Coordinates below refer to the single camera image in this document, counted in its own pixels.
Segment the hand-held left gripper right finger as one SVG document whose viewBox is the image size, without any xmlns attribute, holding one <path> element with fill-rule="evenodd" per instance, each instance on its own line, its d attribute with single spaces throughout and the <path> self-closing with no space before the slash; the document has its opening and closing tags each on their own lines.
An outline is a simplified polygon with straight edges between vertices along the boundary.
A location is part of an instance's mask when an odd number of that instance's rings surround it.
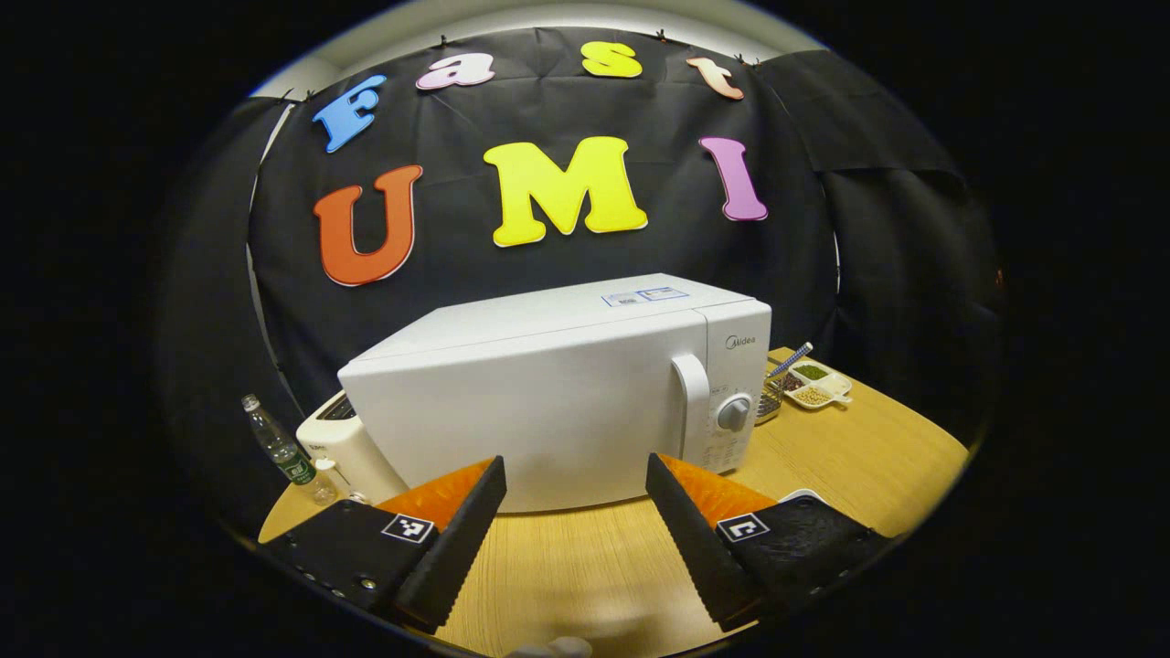
<svg viewBox="0 0 1170 658">
<path fill-rule="evenodd" d="M 776 499 L 662 453 L 648 457 L 646 492 L 723 631 L 808 606 L 893 542 L 814 491 Z"/>
</svg>

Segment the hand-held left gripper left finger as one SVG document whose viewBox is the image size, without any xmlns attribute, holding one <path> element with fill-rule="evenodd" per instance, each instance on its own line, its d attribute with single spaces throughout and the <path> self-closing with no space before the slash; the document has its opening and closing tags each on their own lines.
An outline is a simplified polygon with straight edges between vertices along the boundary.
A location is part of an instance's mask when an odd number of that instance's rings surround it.
<svg viewBox="0 0 1170 658">
<path fill-rule="evenodd" d="M 384 503 L 328 505 L 261 547 L 326 594 L 434 633 L 450 618 L 505 492 L 505 460 L 494 455 Z"/>
</svg>

